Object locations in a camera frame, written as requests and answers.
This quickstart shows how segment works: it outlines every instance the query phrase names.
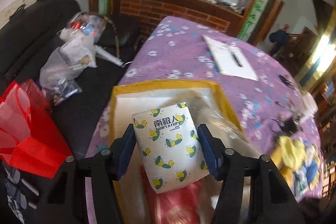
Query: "black sofa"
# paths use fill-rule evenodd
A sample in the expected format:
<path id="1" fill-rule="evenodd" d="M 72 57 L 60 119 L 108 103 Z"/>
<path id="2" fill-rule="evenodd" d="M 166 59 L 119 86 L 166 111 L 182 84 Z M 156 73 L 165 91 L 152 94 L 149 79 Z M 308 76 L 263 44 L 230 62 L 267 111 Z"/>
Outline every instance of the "black sofa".
<path id="1" fill-rule="evenodd" d="M 0 30 L 1 95 L 13 80 L 18 83 L 38 80 L 40 69 L 51 52 L 63 44 L 57 32 L 79 11 L 75 0 L 37 0 L 11 17 Z M 138 20 L 121 15 L 108 17 L 118 31 L 120 58 L 124 63 L 132 61 L 140 31 Z M 111 24 L 106 25 L 98 44 L 116 55 Z M 76 158 L 85 157 L 99 117 L 110 100 L 111 90 L 127 69 L 100 58 L 96 63 L 98 68 L 87 68 L 76 79 L 83 93 L 75 94 L 53 108 L 52 119 Z"/>

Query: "yellow tape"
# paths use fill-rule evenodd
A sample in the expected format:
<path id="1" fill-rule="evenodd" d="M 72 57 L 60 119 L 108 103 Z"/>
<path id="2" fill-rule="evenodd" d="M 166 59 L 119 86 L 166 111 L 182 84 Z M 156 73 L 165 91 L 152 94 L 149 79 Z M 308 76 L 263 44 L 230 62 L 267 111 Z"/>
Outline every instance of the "yellow tape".
<path id="1" fill-rule="evenodd" d="M 210 88 L 212 97 L 214 98 L 215 102 L 217 103 L 219 110 L 222 112 L 223 115 L 226 116 L 231 122 L 233 122 L 239 130 L 243 131 L 237 115 L 231 106 L 231 103 L 226 98 L 226 95 L 223 93 L 221 86 L 212 81 L 197 81 L 197 80 L 150 80 L 144 82 L 138 82 L 131 85 L 119 85 L 115 86 L 112 91 L 112 97 L 110 101 L 110 135 L 109 135 L 109 146 L 113 143 L 115 139 L 115 132 L 114 132 L 114 113 L 117 103 L 117 97 L 122 94 L 127 93 L 138 93 L 138 92 L 145 92 L 150 90 L 162 90 L 162 89 L 195 89 L 195 88 Z M 116 191 L 116 196 L 118 198 L 119 204 L 121 204 L 121 212 L 124 217 L 125 223 L 127 211 L 125 208 L 125 203 L 122 198 L 119 183 L 114 182 L 114 186 L 118 191 Z"/>

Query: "white plastic bag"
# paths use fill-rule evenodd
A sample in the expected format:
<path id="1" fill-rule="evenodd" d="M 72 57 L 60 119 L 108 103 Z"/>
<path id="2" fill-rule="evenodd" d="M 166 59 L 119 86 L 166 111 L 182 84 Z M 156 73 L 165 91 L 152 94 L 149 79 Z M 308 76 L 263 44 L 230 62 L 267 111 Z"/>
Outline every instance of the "white plastic bag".
<path id="1" fill-rule="evenodd" d="M 93 35 L 83 35 L 79 31 L 68 33 L 69 29 L 64 29 L 61 37 L 66 38 L 67 42 L 61 47 L 60 51 L 68 58 L 71 65 L 82 64 L 87 67 L 96 68 L 96 49 Z"/>

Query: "blue gripper pad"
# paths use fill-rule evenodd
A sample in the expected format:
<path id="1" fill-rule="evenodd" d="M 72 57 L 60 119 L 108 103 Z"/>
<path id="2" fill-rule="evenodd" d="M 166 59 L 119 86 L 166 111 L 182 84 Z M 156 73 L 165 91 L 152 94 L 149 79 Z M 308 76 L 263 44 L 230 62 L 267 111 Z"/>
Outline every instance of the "blue gripper pad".
<path id="1" fill-rule="evenodd" d="M 121 179 L 121 177 L 126 174 L 136 143 L 137 139 L 135 137 L 134 127 L 132 124 L 127 127 L 121 138 L 118 138 L 113 142 L 111 150 L 114 162 L 118 163 L 116 173 L 117 179 Z"/>
<path id="2" fill-rule="evenodd" d="M 209 172 L 218 178 L 218 170 L 224 164 L 225 146 L 218 138 L 212 137 L 208 127 L 205 124 L 200 124 L 197 128 L 197 134 L 202 146 L 205 162 Z"/>

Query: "brick wall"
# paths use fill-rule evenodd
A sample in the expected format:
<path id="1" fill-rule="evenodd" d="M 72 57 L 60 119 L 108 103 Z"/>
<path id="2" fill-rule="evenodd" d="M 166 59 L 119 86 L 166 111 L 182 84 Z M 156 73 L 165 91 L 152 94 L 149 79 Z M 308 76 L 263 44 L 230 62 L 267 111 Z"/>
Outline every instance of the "brick wall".
<path id="1" fill-rule="evenodd" d="M 174 4 L 153 0 L 121 0 L 120 13 L 140 20 L 141 37 L 146 40 L 166 16 L 182 17 L 225 33 L 230 25 L 218 17 Z"/>

